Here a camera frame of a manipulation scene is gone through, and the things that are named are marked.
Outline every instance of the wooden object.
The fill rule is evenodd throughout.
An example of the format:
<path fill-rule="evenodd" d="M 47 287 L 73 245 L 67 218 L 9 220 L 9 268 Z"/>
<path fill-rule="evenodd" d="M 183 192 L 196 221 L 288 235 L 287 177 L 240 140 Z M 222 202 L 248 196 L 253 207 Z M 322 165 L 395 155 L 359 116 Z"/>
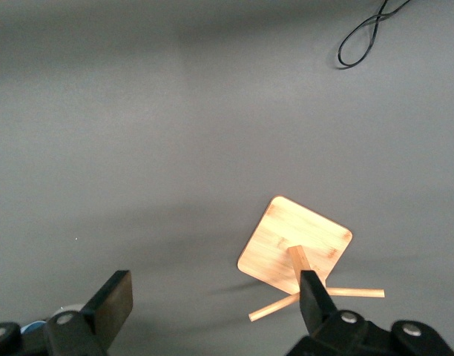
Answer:
<path fill-rule="evenodd" d="M 285 197 L 269 204 L 238 261 L 239 270 L 289 293 L 249 314 L 256 321 L 300 299 L 302 270 L 316 271 L 326 287 L 331 273 L 352 239 L 352 233 Z M 384 297 L 383 289 L 326 288 L 329 295 Z"/>

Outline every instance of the wooden board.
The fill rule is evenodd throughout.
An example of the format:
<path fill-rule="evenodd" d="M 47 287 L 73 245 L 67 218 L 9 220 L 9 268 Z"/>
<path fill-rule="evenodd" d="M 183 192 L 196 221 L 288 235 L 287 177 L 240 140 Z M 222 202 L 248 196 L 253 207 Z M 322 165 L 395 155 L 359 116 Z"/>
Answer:
<path fill-rule="evenodd" d="M 336 222 L 285 197 L 275 197 L 240 255 L 237 266 L 258 280 L 294 294 L 300 288 L 288 247 L 304 246 L 311 268 L 326 285 L 326 278 L 351 239 L 351 231 Z"/>

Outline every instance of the black cable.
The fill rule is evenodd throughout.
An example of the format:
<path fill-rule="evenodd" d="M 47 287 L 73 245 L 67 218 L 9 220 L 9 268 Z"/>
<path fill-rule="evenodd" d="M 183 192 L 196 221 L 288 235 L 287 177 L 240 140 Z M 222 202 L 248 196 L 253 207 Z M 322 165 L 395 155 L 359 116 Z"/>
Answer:
<path fill-rule="evenodd" d="M 408 4 L 411 0 L 406 0 L 402 5 L 400 5 L 399 7 L 397 7 L 395 10 L 393 10 L 392 12 L 390 13 L 383 13 L 384 11 L 384 8 L 385 8 L 385 5 L 387 5 L 387 2 L 389 2 L 389 0 L 385 0 L 384 3 L 382 4 L 381 6 L 381 9 L 378 11 L 378 13 L 376 13 L 374 16 L 370 16 L 367 20 L 365 20 L 364 22 L 362 22 L 360 25 L 358 25 L 349 35 L 347 35 L 347 37 L 343 40 L 343 42 L 340 44 L 339 46 L 339 49 L 338 49 L 338 60 L 339 62 L 344 66 L 343 68 L 341 69 L 348 69 L 348 68 L 352 68 L 352 67 L 355 67 L 356 65 L 358 65 L 359 63 L 361 63 L 366 57 L 367 55 L 369 54 L 370 50 L 372 49 L 372 46 L 374 45 L 374 42 L 375 42 L 375 37 L 377 36 L 377 31 L 378 31 L 378 24 L 380 22 L 382 22 L 383 20 L 387 20 L 387 19 L 390 19 L 392 16 L 394 16 L 402 7 L 404 7 L 406 4 Z M 366 52 L 362 55 L 362 57 L 357 60 L 356 62 L 354 63 L 345 63 L 342 59 L 342 52 L 343 52 L 343 47 L 344 45 L 346 44 L 346 42 L 352 37 L 352 35 L 354 35 L 354 33 L 356 33 L 358 30 L 360 30 L 362 27 L 366 27 L 370 24 L 373 24 L 375 23 L 374 25 L 374 32 L 372 33 L 372 37 L 370 38 L 370 42 L 369 42 L 369 46 L 368 48 L 366 49 Z"/>

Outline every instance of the square wooden board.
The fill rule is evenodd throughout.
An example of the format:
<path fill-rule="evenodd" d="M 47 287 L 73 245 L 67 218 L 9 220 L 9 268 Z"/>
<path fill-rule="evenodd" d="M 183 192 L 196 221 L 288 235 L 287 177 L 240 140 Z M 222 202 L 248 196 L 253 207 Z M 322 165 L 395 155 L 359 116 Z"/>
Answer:
<path fill-rule="evenodd" d="M 242 272 L 294 294 L 300 288 L 288 247 L 304 246 L 309 265 L 326 284 L 351 239 L 351 231 L 343 226 L 278 196 L 270 202 L 237 265 Z"/>

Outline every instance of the gray background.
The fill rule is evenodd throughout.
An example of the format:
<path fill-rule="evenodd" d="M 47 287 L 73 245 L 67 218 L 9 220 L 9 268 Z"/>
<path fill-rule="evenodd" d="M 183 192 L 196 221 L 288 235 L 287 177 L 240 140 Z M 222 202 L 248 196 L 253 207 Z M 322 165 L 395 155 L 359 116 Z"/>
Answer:
<path fill-rule="evenodd" d="M 112 355 L 284 355 L 298 307 L 250 323 L 283 294 L 236 267 L 282 194 L 353 232 L 330 286 L 386 290 L 338 306 L 454 348 L 454 1 L 335 69 L 380 3 L 1 0 L 0 321 L 129 268 Z"/>

